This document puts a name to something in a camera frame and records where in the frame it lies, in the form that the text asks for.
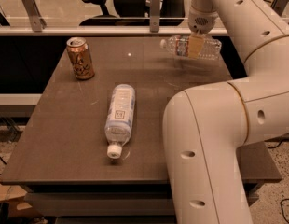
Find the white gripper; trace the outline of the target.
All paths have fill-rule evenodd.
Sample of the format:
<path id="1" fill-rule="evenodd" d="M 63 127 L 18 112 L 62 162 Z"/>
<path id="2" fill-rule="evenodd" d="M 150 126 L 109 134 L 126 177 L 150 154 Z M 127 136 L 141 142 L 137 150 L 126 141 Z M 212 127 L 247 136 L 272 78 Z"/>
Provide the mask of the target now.
<path id="1" fill-rule="evenodd" d="M 214 12 L 201 12 L 195 8 L 189 10 L 188 27 L 193 33 L 208 34 L 215 25 L 218 14 Z M 204 39 L 201 35 L 191 35 L 188 39 L 188 57 L 197 59 L 203 47 Z"/>

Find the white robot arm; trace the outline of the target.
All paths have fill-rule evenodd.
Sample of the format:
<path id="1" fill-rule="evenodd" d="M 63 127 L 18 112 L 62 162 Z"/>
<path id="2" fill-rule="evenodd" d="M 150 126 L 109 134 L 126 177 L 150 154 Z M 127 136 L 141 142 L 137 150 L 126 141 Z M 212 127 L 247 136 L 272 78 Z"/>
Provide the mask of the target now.
<path id="1" fill-rule="evenodd" d="M 253 224 L 236 150 L 289 133 L 289 25 L 263 0 L 192 0 L 220 17 L 246 78 L 196 86 L 168 102 L 163 144 L 178 224 Z"/>

